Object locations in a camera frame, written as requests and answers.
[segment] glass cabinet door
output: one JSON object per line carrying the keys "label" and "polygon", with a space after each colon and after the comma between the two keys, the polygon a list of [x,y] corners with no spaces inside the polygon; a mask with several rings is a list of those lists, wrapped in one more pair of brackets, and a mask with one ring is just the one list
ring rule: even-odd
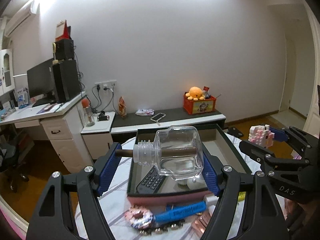
{"label": "glass cabinet door", "polygon": [[1,79],[3,93],[14,89],[12,51],[10,49],[1,50]]}

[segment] black monitor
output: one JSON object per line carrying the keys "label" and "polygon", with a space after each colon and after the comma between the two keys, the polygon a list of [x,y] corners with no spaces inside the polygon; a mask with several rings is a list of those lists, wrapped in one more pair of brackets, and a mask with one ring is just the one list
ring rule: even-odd
{"label": "black monitor", "polygon": [[27,71],[30,98],[44,94],[52,96],[53,84],[51,81],[50,67],[53,58],[40,63]]}

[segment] black remote control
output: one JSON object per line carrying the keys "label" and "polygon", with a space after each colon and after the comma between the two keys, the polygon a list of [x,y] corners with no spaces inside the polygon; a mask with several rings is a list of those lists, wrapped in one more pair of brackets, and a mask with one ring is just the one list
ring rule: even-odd
{"label": "black remote control", "polygon": [[137,192],[140,194],[157,193],[166,176],[159,175],[155,166],[148,172],[143,180],[137,185]]}

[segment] plush toy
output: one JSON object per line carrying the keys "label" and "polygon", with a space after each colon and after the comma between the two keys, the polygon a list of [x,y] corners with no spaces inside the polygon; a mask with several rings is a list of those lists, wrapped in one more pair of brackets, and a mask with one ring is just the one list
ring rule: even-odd
{"label": "plush toy", "polygon": [[202,90],[199,87],[190,88],[189,93],[186,93],[186,97],[188,100],[204,100],[204,97],[202,96]]}

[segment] building block figure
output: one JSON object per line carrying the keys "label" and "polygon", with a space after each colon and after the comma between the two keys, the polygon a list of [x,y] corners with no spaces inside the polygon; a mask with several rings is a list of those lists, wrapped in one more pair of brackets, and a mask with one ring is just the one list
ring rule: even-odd
{"label": "building block figure", "polygon": [[273,145],[275,134],[270,130],[270,125],[256,125],[250,128],[249,141],[268,148]]}

